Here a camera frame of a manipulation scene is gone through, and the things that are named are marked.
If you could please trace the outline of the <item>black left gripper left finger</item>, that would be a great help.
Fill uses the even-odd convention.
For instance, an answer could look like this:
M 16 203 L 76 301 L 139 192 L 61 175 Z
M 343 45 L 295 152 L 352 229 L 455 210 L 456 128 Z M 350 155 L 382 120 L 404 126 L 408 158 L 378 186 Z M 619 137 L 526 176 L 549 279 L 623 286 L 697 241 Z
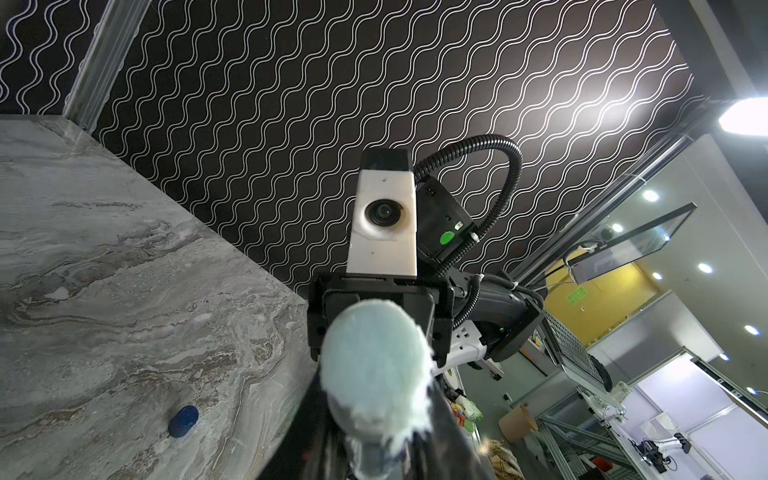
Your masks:
M 258 480 L 341 480 L 348 476 L 345 434 L 315 374 L 283 440 Z

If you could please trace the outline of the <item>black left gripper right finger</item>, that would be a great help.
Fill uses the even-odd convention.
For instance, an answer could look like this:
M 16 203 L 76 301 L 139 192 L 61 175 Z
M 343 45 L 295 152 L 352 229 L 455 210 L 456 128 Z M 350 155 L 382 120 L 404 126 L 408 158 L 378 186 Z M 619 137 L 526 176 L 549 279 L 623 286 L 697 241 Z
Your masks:
M 460 428 L 437 383 L 428 389 L 431 429 L 416 433 L 410 444 L 411 479 L 494 479 Z

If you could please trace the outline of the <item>blue white glue stick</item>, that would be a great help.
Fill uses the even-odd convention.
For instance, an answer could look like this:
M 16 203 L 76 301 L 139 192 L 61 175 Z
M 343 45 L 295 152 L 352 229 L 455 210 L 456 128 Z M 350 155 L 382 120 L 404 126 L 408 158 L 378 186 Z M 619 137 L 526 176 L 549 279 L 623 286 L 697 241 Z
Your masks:
M 385 479 L 416 433 L 432 427 L 432 349 L 416 321 L 390 300 L 362 300 L 330 324 L 320 386 L 359 479 Z

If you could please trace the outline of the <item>blue glue stick cap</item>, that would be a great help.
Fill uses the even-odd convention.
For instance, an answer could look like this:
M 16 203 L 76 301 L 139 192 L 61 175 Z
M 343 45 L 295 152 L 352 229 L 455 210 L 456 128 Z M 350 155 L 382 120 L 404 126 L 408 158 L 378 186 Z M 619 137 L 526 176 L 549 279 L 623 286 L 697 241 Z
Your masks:
M 167 432 L 172 438 L 186 436 L 199 420 L 199 410 L 194 405 L 182 407 L 169 421 Z

